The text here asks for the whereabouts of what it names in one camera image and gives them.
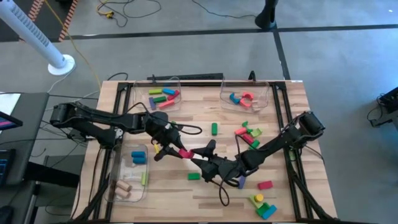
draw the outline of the wooden table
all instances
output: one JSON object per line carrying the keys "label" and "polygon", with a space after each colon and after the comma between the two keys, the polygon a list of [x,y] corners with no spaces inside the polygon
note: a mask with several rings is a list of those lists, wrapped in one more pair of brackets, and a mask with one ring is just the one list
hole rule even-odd
{"label": "wooden table", "polygon": [[[116,81],[103,83],[97,109],[112,112],[117,85]],[[286,81],[286,85],[293,117],[309,110],[304,84]],[[272,91],[270,91],[268,106],[258,114],[221,109],[219,87],[187,86],[182,87],[182,93],[181,109],[170,112],[169,120],[197,125],[203,129],[203,132],[196,136],[182,134],[182,142],[187,149],[203,147],[210,139],[215,139],[217,141],[216,152],[221,156],[233,159],[237,153],[233,131],[241,127],[242,122],[246,120],[249,121],[250,128],[263,130],[263,134],[258,137],[261,145],[279,133]],[[279,98],[283,102],[282,94],[279,94]],[[140,109],[134,108],[131,112],[138,111]],[[284,113],[283,116],[286,124],[286,114]],[[217,136],[211,135],[211,123],[213,122],[218,123]],[[148,134],[125,134],[123,143],[132,142],[145,144],[150,152],[148,193],[144,200],[128,206],[114,203],[112,222],[260,222],[262,218],[256,214],[254,206],[248,200],[249,195],[260,192],[264,194],[265,202],[278,208],[275,214],[268,219],[269,222],[295,220],[282,150],[268,157],[259,170],[246,179],[244,189],[233,189],[225,184],[224,187],[229,193],[231,203],[228,207],[224,207],[218,198],[217,186],[203,180],[187,180],[189,172],[200,172],[195,164],[189,160],[171,156],[165,156],[161,161],[155,162],[152,159],[155,151],[150,144]],[[240,145],[243,150],[247,149],[246,143],[243,142]],[[308,145],[320,152],[316,141],[310,142]],[[81,196],[75,216],[80,214],[88,204],[98,149],[97,142],[89,143],[81,172]],[[95,170],[93,195],[98,187],[103,154],[100,154]],[[302,161],[309,191],[325,211],[335,217],[335,206],[322,160],[310,151],[303,149]],[[269,190],[258,190],[257,183],[265,180],[273,181],[274,187]],[[301,214],[304,217],[302,194],[299,189],[297,192]],[[103,200],[100,217],[104,217],[105,205],[106,201]]]}

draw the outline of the plastic container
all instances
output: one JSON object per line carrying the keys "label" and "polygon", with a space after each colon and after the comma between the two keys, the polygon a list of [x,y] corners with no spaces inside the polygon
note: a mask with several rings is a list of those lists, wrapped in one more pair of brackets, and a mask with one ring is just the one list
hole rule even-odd
{"label": "plastic container", "polygon": [[[131,152],[143,151],[146,156],[146,164],[133,164]],[[142,173],[146,174],[145,185],[142,185]],[[124,144],[120,152],[115,153],[111,174],[109,176],[109,186],[105,193],[105,200],[108,202],[139,202],[146,197],[149,178],[149,159],[148,148],[143,144]],[[132,188],[130,196],[122,198],[114,193],[116,182],[122,180]]]}
{"label": "plastic container", "polygon": [[[223,80],[221,83],[220,91],[220,103],[221,107],[226,110],[240,111],[244,113],[259,113],[262,109],[268,106],[269,92],[271,90],[269,83],[267,82],[248,82],[242,80],[241,82],[247,83],[244,86],[237,84],[237,81],[229,82]],[[235,104],[230,100],[229,96],[235,93],[235,98],[242,98],[244,92],[250,92],[254,94],[252,105],[246,108],[240,104]]]}
{"label": "plastic container", "polygon": [[[178,90],[180,93],[177,97],[174,98],[174,105],[172,106],[168,106],[164,109],[159,109],[159,103],[156,104],[156,110],[152,110],[152,108],[150,107],[150,103],[149,103],[149,98],[153,97],[153,98],[157,98],[157,97],[161,97],[161,96],[166,96],[168,97],[169,95],[162,93],[162,94],[156,94],[156,95],[150,95],[149,94],[149,90],[154,90],[157,88],[168,88],[171,90]],[[172,77],[169,80],[159,80],[156,81],[155,83],[152,83],[150,81],[148,82],[135,82],[133,85],[133,104],[136,104],[138,102],[141,102],[145,105],[145,107],[149,110],[149,111],[164,111],[164,112],[168,112],[168,111],[177,111],[181,108],[181,104],[182,104],[182,92],[181,92],[181,83],[180,83],[180,79],[177,77]]]}

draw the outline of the pink block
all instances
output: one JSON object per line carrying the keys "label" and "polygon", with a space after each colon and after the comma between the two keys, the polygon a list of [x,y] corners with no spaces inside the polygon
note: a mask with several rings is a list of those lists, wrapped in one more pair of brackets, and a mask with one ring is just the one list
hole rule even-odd
{"label": "pink block", "polygon": [[169,101],[166,101],[164,103],[161,103],[159,105],[159,108],[162,110],[162,109],[164,109],[164,108],[166,108],[168,106],[172,106],[172,105],[174,105],[174,100],[169,100]]}
{"label": "pink block", "polygon": [[254,99],[254,94],[250,93],[250,92],[243,92],[242,98],[247,98],[249,100],[253,100]]}
{"label": "pink block", "polygon": [[175,90],[174,95],[168,96],[167,100],[173,100],[174,98],[178,97],[179,94],[180,94],[180,92],[178,90]]}
{"label": "pink block", "polygon": [[238,130],[235,131],[235,134],[244,134],[246,133],[246,128],[239,128]]}
{"label": "pink block", "polygon": [[186,151],[185,149],[180,149],[178,153],[185,159],[192,159],[194,155],[191,150]]}
{"label": "pink block", "polygon": [[244,98],[243,98],[243,97],[241,98],[241,101],[239,101],[239,104],[242,105],[242,106],[244,106],[245,108],[249,108],[249,107],[251,106],[251,103],[246,103],[246,102],[244,101]]}
{"label": "pink block", "polygon": [[254,139],[253,139],[250,135],[248,135],[247,133],[244,133],[244,134],[242,135],[242,137],[243,137],[243,139],[246,140],[248,143],[253,144]]}
{"label": "pink block", "polygon": [[257,186],[258,186],[259,190],[264,190],[264,189],[270,189],[274,185],[272,184],[272,181],[269,180],[269,181],[264,181],[264,182],[258,183]]}

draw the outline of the wooden cylinder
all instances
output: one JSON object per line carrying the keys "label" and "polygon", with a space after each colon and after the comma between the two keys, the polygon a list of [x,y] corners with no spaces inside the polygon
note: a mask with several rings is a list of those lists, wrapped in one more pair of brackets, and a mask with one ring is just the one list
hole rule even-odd
{"label": "wooden cylinder", "polygon": [[123,189],[124,191],[129,192],[131,190],[131,185],[129,185],[128,183],[126,183],[123,180],[118,180],[116,182],[116,186],[120,187],[121,189]]}
{"label": "wooden cylinder", "polygon": [[120,187],[116,187],[116,190],[114,191],[118,196],[122,197],[122,198],[128,198],[130,197],[130,192],[127,192],[123,189],[121,189]]}

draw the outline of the red block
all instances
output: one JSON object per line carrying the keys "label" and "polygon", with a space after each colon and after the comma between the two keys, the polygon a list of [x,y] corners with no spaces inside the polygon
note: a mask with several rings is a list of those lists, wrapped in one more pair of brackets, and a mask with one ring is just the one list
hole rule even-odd
{"label": "red block", "polygon": [[185,159],[192,159],[194,155],[191,150],[186,151],[185,149],[180,149],[178,153]]}
{"label": "red block", "polygon": [[249,100],[253,100],[254,99],[254,94],[250,93],[250,92],[243,92],[242,98],[247,98]]}
{"label": "red block", "polygon": [[253,139],[250,135],[248,135],[247,133],[244,133],[244,134],[242,135],[242,137],[243,137],[243,139],[246,140],[248,143],[253,144],[254,139]]}
{"label": "red block", "polygon": [[246,133],[246,128],[239,128],[238,130],[235,131],[235,134],[244,134]]}
{"label": "red block", "polygon": [[176,98],[179,94],[180,94],[180,92],[178,90],[175,90],[174,95],[168,96],[167,100],[174,100],[174,98]]}
{"label": "red block", "polygon": [[166,108],[168,106],[173,106],[173,105],[174,105],[174,100],[169,100],[169,101],[166,101],[164,103],[161,103],[159,105],[159,108],[162,110],[162,109],[164,109],[164,108]]}
{"label": "red block", "polygon": [[269,181],[264,181],[264,182],[258,183],[257,186],[258,186],[259,190],[264,190],[264,189],[270,189],[274,185],[272,184],[272,181],[269,180]]}

